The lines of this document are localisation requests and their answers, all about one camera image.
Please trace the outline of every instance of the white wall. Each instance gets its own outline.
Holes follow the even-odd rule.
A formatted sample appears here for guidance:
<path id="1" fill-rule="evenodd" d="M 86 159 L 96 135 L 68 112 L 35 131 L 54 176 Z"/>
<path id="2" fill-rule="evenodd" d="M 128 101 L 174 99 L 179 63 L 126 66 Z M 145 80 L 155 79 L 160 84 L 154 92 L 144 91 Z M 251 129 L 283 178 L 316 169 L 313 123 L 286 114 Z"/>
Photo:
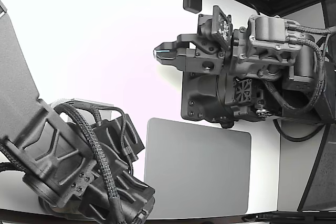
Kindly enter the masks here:
<path id="1" fill-rule="evenodd" d="M 2 2 L 40 96 L 47 102 L 76 97 L 115 104 L 130 114 L 144 142 L 150 118 L 182 121 L 182 73 L 160 65 L 152 51 L 178 34 L 196 32 L 197 15 L 182 8 L 183 0 Z M 233 0 L 203 0 L 202 13 L 211 14 L 213 5 L 232 15 L 235 28 L 246 26 L 255 13 Z M 240 122 L 234 129 L 252 134 L 248 212 L 275 210 L 278 133 L 271 122 Z M 134 168 L 142 179 L 144 152 Z"/>

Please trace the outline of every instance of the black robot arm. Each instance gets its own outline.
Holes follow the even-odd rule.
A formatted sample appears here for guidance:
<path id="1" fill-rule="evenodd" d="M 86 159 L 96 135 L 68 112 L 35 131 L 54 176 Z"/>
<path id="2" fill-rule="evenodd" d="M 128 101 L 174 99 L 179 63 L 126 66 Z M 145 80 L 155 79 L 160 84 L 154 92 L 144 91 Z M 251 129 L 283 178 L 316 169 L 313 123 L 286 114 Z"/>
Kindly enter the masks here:
<path id="1" fill-rule="evenodd" d="M 130 117 L 115 107 L 76 100 L 51 107 L 40 99 L 1 2 L 0 60 L 0 151 L 10 161 L 0 164 L 0 172 L 24 172 L 24 183 L 50 214 L 144 223 L 155 191 L 133 177 L 132 162 L 144 145 Z M 96 123 L 89 125 L 77 109 L 91 112 Z M 99 110 L 117 110 L 121 117 L 102 120 Z M 64 122 L 61 113 L 74 123 Z"/>
<path id="2" fill-rule="evenodd" d="M 157 61 L 183 71 L 182 118 L 224 128 L 238 120 L 335 122 L 335 61 L 327 53 L 335 27 L 252 15 L 247 28 L 233 30 L 231 21 L 214 6 L 212 15 L 199 15 L 197 34 L 155 48 Z M 315 43 L 311 34 L 323 39 Z"/>

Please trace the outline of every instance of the rounded gray rectangle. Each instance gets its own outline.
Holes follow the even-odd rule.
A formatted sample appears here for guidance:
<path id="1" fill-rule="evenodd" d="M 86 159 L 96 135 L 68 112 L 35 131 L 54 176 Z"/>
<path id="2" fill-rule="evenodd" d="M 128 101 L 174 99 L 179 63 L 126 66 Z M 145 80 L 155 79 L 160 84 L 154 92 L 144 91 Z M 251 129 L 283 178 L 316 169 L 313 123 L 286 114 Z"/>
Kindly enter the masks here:
<path id="1" fill-rule="evenodd" d="M 145 182 L 156 202 L 149 219 L 245 214 L 250 159 L 247 132 L 150 119 Z"/>

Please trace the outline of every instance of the wire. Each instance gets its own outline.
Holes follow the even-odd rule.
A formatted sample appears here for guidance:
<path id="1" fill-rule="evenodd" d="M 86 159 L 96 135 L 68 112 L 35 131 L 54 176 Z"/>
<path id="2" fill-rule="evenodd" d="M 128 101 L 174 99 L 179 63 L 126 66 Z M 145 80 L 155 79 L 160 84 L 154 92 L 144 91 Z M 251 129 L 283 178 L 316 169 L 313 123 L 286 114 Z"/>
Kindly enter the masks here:
<path id="1" fill-rule="evenodd" d="M 1 172 L 5 172 L 7 170 L 18 170 L 20 172 L 22 172 L 21 169 L 17 168 L 13 163 L 11 162 L 3 162 L 0 163 L 0 173 Z"/>
<path id="2" fill-rule="evenodd" d="M 258 8 L 254 4 L 252 4 L 249 1 L 247 1 L 247 3 L 257 12 L 258 15 L 260 15 L 260 11 L 258 10 Z"/>
<path id="3" fill-rule="evenodd" d="M 312 133 L 310 133 L 307 136 L 303 136 L 303 137 L 291 137 L 291 136 L 287 135 L 282 130 L 282 128 L 279 125 L 278 120 L 274 119 L 273 123 L 274 123 L 275 128 L 277 129 L 277 131 L 280 133 L 280 135 L 283 138 L 285 138 L 285 139 L 287 139 L 287 140 L 289 140 L 291 142 L 295 142 L 295 143 L 300 143 L 300 142 L 304 142 L 304 141 L 306 141 L 308 139 L 311 139 L 313 136 L 315 136 L 316 134 L 318 134 L 324 128 L 324 125 L 321 125 L 321 126 L 318 126 Z"/>
<path id="4" fill-rule="evenodd" d="M 96 123 L 101 122 L 101 114 L 97 109 L 97 106 L 89 103 L 89 102 L 81 102 L 77 100 L 67 101 L 68 104 L 74 106 L 76 109 L 85 110 L 93 115 Z"/>
<path id="5" fill-rule="evenodd" d="M 122 128 L 121 128 L 121 134 L 120 134 L 120 142 L 121 142 L 121 148 L 123 151 L 124 156 L 126 157 L 127 161 L 128 161 L 128 165 L 129 165 L 129 171 L 130 174 L 133 175 L 134 174 L 134 168 L 133 168 L 133 163 L 131 161 L 131 158 L 129 156 L 130 151 L 132 151 L 131 148 L 126 148 L 125 147 L 125 130 L 126 130 L 126 116 L 125 113 L 122 109 L 118 108 L 118 107 L 114 107 L 114 106 L 97 106 L 98 110 L 112 110 L 112 111 L 117 111 L 121 114 L 122 116 Z M 137 139 L 134 130 L 132 129 L 132 134 L 134 136 L 134 138 Z"/>
<path id="6" fill-rule="evenodd" d="M 288 28 L 290 30 L 296 30 L 296 31 L 300 31 L 303 33 L 309 33 L 309 34 L 319 34 L 319 35 L 327 35 L 327 34 L 335 34 L 336 33 L 336 26 L 332 26 L 329 28 L 325 28 L 325 29 L 320 29 L 320 28 L 311 28 L 311 27 L 306 27 L 306 26 L 301 26 L 301 25 L 297 25 L 297 24 L 287 24 Z"/>
<path id="7" fill-rule="evenodd" d="M 302 39 L 298 38 L 296 41 L 300 45 L 305 45 L 312 47 L 316 53 L 317 57 L 317 74 L 318 74 L 318 80 L 316 82 L 316 86 L 313 92 L 313 95 L 311 96 L 308 104 L 304 106 L 303 108 L 295 108 L 291 106 L 279 93 L 279 91 L 276 89 L 274 84 L 270 81 L 263 80 L 263 83 L 267 90 L 272 94 L 272 96 L 277 100 L 277 102 L 284 108 L 291 111 L 293 114 L 303 114 L 313 109 L 317 101 L 319 100 L 321 93 L 323 92 L 324 88 L 324 80 L 325 80 L 325 71 L 323 69 L 323 63 L 324 58 L 322 57 L 322 52 L 320 48 L 317 46 L 317 44 L 311 40 L 308 39 Z"/>
<path id="8" fill-rule="evenodd" d="M 100 145 L 100 142 L 97 139 L 97 136 L 88 122 L 84 119 L 84 117 L 77 111 L 77 109 L 68 104 L 62 103 L 57 105 L 54 110 L 60 114 L 65 113 L 67 114 L 74 123 L 76 123 L 84 135 L 85 139 L 88 141 L 90 148 L 93 151 L 95 159 L 97 160 L 99 169 L 101 171 L 101 176 L 103 178 L 103 182 L 105 188 L 107 190 L 108 200 L 110 203 L 110 207 L 115 214 L 115 218 L 118 224 L 126 224 L 125 217 L 121 208 L 121 201 L 120 197 L 117 192 L 117 187 L 114 183 L 114 179 L 112 176 L 112 172 L 110 169 L 109 162 L 105 156 L 105 153 Z"/>

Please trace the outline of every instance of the screw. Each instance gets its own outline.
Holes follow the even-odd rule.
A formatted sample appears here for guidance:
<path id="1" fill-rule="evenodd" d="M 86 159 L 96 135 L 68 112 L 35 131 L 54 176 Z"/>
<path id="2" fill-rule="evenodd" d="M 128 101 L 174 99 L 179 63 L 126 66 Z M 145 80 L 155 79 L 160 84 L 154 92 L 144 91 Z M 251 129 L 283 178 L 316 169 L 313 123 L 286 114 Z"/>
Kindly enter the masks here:
<path id="1" fill-rule="evenodd" d="M 244 26 L 242 26 L 242 27 L 239 29 L 239 31 L 240 31 L 241 33 L 246 33 L 246 28 L 245 28 Z"/>

